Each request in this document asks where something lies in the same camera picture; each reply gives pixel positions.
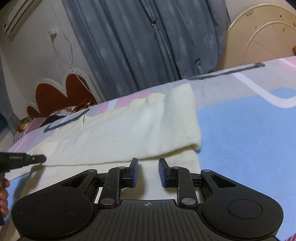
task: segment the air conditioner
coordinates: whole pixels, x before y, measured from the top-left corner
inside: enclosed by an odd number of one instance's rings
[[[16,26],[25,19],[25,13],[37,0],[19,0],[4,23],[5,33],[12,34]]]

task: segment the ribbed black surface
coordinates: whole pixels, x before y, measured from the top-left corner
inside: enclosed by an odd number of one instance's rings
[[[64,240],[226,241],[230,239],[211,231],[197,212],[181,209],[173,200],[123,200],[117,208],[101,210],[89,227]],[[266,241],[275,240],[275,238],[266,239]]]

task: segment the brown headboard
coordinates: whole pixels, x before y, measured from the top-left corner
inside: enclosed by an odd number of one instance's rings
[[[85,72],[80,69],[71,69],[64,76],[62,85],[51,79],[43,79],[36,87],[36,103],[29,103],[27,113],[36,118],[48,117],[54,111],[76,106],[87,99],[91,100],[92,104],[98,104],[92,94],[94,91]]]

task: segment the beige arched panel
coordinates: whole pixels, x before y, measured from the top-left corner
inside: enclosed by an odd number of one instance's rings
[[[243,12],[230,26],[220,69],[293,55],[296,15],[272,4]]]

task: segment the bed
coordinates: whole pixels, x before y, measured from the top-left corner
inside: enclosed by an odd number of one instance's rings
[[[151,93],[189,83],[197,105],[201,169],[211,169],[275,199],[284,210],[279,240],[296,240],[296,57],[288,57],[192,77],[95,105],[85,115],[127,106]],[[51,124],[60,128],[85,110]],[[10,151],[26,152],[50,135],[44,128],[23,136]],[[20,197],[28,173],[11,180],[9,209]],[[6,218],[1,239],[10,216]]]

